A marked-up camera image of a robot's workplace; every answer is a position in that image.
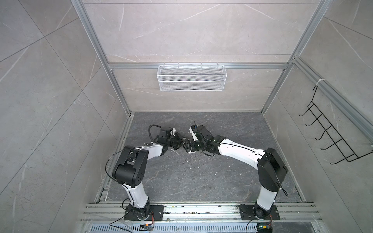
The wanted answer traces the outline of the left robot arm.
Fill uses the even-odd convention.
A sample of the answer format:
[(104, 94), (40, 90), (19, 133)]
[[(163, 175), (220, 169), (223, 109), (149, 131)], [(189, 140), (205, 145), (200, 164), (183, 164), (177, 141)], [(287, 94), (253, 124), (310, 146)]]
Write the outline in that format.
[(148, 160), (164, 155), (169, 148), (176, 150), (183, 145), (183, 138), (174, 128), (160, 128), (159, 135), (150, 140), (142, 147), (125, 146), (111, 175), (128, 195), (125, 215), (133, 215), (139, 220), (151, 216), (150, 199), (142, 183)]

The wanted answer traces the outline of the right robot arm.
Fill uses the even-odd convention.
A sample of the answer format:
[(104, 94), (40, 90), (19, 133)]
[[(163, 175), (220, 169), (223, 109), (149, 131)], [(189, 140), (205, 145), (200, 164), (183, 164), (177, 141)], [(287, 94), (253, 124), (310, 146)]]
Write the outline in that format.
[(185, 141), (184, 149), (186, 152), (201, 151), (208, 156), (228, 156), (257, 170), (261, 188), (253, 206), (256, 218), (263, 219), (271, 214), (280, 190), (286, 196), (288, 195), (282, 186), (288, 169), (275, 149), (255, 149), (223, 136), (213, 136), (203, 125), (193, 124), (189, 132), (193, 140)]

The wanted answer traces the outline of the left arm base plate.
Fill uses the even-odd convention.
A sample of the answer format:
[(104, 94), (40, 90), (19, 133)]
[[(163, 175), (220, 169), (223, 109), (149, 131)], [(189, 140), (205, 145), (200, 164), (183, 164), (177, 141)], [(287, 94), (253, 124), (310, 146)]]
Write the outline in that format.
[(163, 205), (146, 205), (140, 209), (128, 205), (123, 219), (132, 221), (150, 221), (154, 219), (155, 221), (161, 221), (164, 215), (164, 207)]

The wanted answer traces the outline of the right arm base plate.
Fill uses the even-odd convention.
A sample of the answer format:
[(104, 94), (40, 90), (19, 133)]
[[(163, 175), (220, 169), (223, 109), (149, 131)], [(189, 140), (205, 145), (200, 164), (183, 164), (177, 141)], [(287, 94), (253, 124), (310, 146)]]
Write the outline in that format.
[(275, 205), (265, 210), (257, 203), (253, 205), (240, 204), (239, 212), (242, 220), (280, 220), (278, 209)]

